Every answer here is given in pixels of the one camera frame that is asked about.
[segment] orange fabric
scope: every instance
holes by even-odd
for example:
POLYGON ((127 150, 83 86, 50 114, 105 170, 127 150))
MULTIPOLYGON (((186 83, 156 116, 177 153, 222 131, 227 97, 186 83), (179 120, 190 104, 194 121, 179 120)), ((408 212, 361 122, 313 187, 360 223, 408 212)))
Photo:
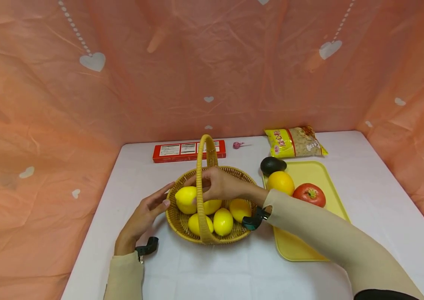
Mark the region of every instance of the orange fabric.
POLYGON ((0 299, 60 298, 124 143, 306 124, 424 214, 424 1, 0 0, 0 299))

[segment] yellow package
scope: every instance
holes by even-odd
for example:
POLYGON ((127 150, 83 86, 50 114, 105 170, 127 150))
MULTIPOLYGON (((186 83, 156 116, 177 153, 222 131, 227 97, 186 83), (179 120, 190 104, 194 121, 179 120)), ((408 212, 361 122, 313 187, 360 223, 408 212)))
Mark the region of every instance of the yellow package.
POLYGON ((275 158, 294 158, 328 155, 315 138, 312 127, 265 130, 270 143, 270 154, 275 158))

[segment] sleeve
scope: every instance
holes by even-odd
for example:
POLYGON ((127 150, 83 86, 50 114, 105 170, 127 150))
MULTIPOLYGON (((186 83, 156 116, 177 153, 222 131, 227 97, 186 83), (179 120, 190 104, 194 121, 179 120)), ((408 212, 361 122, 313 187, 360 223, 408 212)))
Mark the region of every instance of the sleeve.
POLYGON ((271 190, 263 205, 272 207, 271 225, 300 237, 347 271, 353 294, 362 290, 395 290, 424 300, 394 257, 363 231, 335 214, 271 190))
POLYGON ((137 251, 112 257, 104 300, 142 300, 143 276, 137 251))

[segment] white table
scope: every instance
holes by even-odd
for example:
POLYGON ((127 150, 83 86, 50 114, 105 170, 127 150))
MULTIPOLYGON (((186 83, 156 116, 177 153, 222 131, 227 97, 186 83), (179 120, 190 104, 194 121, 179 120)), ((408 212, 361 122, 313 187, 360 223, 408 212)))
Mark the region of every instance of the white table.
MULTIPOLYGON (((352 223, 385 246, 424 294, 424 218, 360 132, 319 133, 328 157, 303 158, 325 165, 352 223)), ((140 200, 181 174, 195 161, 154 164, 156 143, 125 145, 117 158, 62 300, 102 300, 117 234, 140 200)), ((231 165, 262 185, 265 137, 226 139, 231 165), (245 142, 238 150, 234 141, 245 142)), ((226 246, 203 246, 175 234, 165 216, 154 224, 158 252, 145 258, 144 300, 345 300, 347 275, 331 262, 287 262, 275 249, 272 228, 226 246)))

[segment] tomato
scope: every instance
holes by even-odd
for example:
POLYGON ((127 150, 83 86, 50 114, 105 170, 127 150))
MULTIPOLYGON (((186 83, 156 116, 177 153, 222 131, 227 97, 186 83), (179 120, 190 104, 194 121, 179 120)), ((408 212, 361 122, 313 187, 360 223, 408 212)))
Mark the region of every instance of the tomato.
POLYGON ((323 190, 312 183, 304 183, 299 185, 293 192, 292 197, 309 202, 321 208, 326 204, 323 190))

